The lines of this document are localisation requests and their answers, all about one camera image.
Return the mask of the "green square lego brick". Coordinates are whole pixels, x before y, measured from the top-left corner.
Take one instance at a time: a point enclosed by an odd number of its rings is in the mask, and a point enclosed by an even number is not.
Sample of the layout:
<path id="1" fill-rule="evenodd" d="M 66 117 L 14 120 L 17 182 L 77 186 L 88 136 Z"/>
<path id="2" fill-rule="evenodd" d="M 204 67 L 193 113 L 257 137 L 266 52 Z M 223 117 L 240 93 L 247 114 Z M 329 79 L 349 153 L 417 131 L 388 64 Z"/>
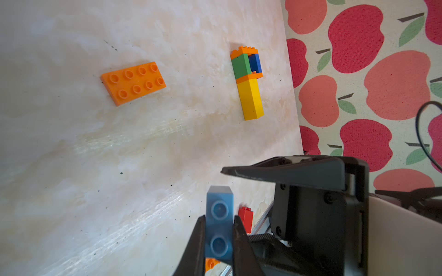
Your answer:
<path id="1" fill-rule="evenodd" d="M 252 73 L 248 54 L 242 54 L 231 60 L 234 76 L 236 79 L 242 78 Z"/>

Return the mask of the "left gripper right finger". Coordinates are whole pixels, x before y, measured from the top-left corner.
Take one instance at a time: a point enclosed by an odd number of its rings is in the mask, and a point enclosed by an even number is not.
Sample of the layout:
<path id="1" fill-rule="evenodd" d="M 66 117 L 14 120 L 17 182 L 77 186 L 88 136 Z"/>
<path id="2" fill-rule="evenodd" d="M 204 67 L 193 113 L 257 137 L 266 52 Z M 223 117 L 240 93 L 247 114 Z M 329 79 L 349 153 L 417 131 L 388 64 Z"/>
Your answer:
<path id="1" fill-rule="evenodd" d="M 234 217 L 233 225 L 233 275 L 264 275 L 239 216 Z"/>

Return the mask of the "dark blue lego brick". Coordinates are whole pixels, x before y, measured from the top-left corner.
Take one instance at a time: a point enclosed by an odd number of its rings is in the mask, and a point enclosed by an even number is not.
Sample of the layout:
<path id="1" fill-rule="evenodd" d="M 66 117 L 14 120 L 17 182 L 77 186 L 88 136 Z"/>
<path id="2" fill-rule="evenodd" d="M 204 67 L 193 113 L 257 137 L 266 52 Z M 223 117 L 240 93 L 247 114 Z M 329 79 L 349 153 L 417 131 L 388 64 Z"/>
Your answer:
<path id="1" fill-rule="evenodd" d="M 249 56 L 250 69 L 252 73 L 262 73 L 261 62 L 259 54 L 251 54 Z"/>

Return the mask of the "yellow square lego brick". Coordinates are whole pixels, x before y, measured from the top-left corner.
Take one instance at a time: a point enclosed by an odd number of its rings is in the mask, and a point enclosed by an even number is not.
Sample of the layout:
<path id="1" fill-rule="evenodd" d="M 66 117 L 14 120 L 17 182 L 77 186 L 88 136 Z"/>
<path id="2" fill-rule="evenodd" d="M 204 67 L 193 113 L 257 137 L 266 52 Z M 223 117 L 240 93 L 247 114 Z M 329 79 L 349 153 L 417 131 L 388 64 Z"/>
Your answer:
<path id="1" fill-rule="evenodd" d="M 250 79 L 237 85 L 245 120 L 254 120 L 264 115 L 259 84 L 257 79 Z"/>

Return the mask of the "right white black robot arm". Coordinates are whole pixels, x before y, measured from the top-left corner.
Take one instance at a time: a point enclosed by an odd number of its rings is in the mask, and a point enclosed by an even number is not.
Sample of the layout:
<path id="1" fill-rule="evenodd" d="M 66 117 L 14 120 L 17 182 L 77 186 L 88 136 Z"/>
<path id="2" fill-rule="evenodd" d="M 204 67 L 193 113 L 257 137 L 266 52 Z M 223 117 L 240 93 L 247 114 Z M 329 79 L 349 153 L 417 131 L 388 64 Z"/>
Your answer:
<path id="1" fill-rule="evenodd" d="M 234 226 L 236 276 L 439 276 L 442 190 L 368 191 L 368 164 L 275 157 L 222 173 L 275 184 L 270 233 Z"/>

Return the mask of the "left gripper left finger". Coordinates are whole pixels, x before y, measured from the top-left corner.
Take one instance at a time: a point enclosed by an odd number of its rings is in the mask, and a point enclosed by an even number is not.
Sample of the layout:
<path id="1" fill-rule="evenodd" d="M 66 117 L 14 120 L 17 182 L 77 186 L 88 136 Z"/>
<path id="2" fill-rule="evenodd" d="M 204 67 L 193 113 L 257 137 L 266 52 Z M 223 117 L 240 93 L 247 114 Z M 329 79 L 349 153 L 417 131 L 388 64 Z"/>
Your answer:
<path id="1" fill-rule="evenodd" d="M 206 257 L 206 216 L 197 219 L 183 256 L 173 276 L 204 276 Z"/>

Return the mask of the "light blue lego brick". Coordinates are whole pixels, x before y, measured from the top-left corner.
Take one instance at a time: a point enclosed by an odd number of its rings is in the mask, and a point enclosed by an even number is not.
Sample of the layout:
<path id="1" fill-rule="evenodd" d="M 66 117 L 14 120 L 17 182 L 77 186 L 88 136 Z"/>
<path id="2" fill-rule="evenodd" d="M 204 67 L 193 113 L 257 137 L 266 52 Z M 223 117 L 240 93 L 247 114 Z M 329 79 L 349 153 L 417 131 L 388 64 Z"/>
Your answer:
<path id="1" fill-rule="evenodd" d="M 233 261 L 234 195 L 228 186 L 207 192 L 205 257 L 226 264 Z"/>

